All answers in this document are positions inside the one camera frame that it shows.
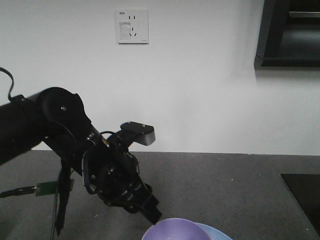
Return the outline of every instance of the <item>black object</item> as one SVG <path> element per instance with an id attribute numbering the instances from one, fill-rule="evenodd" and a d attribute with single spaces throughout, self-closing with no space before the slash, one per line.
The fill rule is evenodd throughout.
<path id="1" fill-rule="evenodd" d="M 318 0 L 265 0 L 255 67 L 320 67 L 318 12 Z"/>
<path id="2" fill-rule="evenodd" d="M 281 176 L 320 236 L 320 175 L 282 173 Z"/>
<path id="3" fill-rule="evenodd" d="M 71 186 L 71 167 L 63 160 L 61 160 L 61 171 L 58 177 L 57 191 L 59 193 L 59 209 L 55 220 L 56 233 L 59 236 L 61 230 L 64 228 L 67 204 L 70 195 Z"/>
<path id="4" fill-rule="evenodd" d="M 16 189 L 9 190 L 9 191 L 3 191 L 0 193 L 0 198 L 33 194 L 35 191 L 36 191 L 35 186 L 25 186 L 25 187 L 16 188 Z"/>
<path id="5" fill-rule="evenodd" d="M 152 224 L 159 220 L 159 201 L 141 180 L 138 161 L 128 150 L 133 142 L 151 144 L 155 140 L 152 126 L 124 123 L 106 145 L 78 94 L 51 87 L 28 98 L 19 95 L 9 100 L 11 103 L 0 106 L 0 165 L 41 141 L 61 157 L 58 234 L 69 198 L 70 168 L 83 176 L 88 192 L 98 194 L 107 205 L 141 212 Z"/>

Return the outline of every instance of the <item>cable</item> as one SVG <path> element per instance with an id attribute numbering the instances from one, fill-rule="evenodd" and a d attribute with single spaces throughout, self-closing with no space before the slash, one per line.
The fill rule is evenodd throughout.
<path id="1" fill-rule="evenodd" d="M 100 134 L 101 134 L 101 135 L 102 135 L 102 134 L 115 135 L 121 142 L 124 142 L 124 141 L 122 140 L 122 138 L 121 138 L 117 133 L 115 133 L 114 131 L 102 131 L 102 132 L 100 132 Z"/>
<path id="2" fill-rule="evenodd" d="M 5 73 L 5 74 L 7 74 L 12 80 L 11 87 L 10 87 L 9 92 L 8 92 L 8 99 L 11 102 L 12 99 L 13 99 L 11 97 L 11 92 L 12 92 L 12 89 L 14 88 L 14 85 L 15 85 L 14 76 L 12 76 L 12 74 L 7 69 L 4 69 L 3 67 L 0 67 L 0 71 Z"/>

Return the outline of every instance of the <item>black panel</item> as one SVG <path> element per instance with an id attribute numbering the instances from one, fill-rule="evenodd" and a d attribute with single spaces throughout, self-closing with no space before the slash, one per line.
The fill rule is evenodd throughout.
<path id="1" fill-rule="evenodd" d="M 320 235 L 320 175 L 281 174 L 281 176 Z"/>

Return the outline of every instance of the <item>white wall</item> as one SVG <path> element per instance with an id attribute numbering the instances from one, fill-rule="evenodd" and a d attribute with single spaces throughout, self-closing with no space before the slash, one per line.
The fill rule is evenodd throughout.
<path id="1" fill-rule="evenodd" d="M 320 71 L 255 73 L 262 0 L 3 0 L 0 65 L 13 95 L 78 93 L 100 131 L 136 121 L 132 151 L 320 154 Z M 148 45 L 119 45 L 114 11 L 149 10 Z M 0 75 L 0 104 L 9 79 Z M 40 145 L 36 149 L 46 149 Z"/>

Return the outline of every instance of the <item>dark cabinet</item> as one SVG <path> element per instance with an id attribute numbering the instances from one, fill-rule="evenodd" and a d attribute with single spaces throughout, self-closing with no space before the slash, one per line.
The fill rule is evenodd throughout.
<path id="1" fill-rule="evenodd" d="M 256 67 L 320 67 L 320 0 L 265 0 Z"/>

